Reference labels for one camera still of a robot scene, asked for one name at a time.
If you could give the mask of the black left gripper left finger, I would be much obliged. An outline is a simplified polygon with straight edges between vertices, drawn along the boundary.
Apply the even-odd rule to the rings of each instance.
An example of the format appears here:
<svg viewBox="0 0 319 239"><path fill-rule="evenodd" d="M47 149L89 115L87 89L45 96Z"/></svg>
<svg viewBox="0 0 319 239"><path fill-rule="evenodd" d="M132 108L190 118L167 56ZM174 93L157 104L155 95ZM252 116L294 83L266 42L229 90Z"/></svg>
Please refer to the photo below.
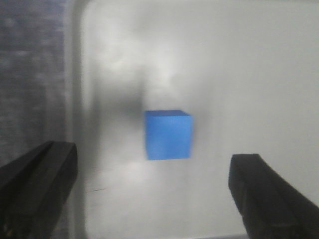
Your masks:
<svg viewBox="0 0 319 239"><path fill-rule="evenodd" d="M0 237L48 239L78 174L74 143L47 141L0 168Z"/></svg>

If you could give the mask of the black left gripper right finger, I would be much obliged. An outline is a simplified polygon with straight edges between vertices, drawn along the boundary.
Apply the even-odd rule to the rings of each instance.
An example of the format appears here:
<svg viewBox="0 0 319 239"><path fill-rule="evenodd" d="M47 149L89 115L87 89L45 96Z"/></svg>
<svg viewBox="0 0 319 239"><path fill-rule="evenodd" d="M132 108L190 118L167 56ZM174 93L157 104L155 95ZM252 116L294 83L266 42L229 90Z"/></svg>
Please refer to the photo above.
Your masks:
<svg viewBox="0 0 319 239"><path fill-rule="evenodd" d="M258 154L234 154L228 186L251 239L317 239L319 208Z"/></svg>

